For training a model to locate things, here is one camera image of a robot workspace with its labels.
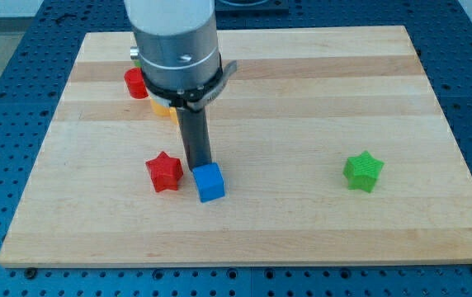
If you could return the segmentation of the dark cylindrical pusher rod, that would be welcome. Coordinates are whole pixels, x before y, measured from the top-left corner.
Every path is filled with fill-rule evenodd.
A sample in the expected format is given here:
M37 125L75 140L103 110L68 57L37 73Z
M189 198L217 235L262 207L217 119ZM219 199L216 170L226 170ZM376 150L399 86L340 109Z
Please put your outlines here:
M188 168L192 171L196 167L211 163L212 156L205 109L190 111L177 108L177 119Z

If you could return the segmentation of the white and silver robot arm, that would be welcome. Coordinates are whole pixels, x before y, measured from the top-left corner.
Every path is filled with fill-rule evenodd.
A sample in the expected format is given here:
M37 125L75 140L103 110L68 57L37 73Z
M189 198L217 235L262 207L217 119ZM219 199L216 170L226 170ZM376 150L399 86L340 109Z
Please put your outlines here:
M190 169L212 162L205 106L224 87L214 0L125 0L148 92L174 107Z

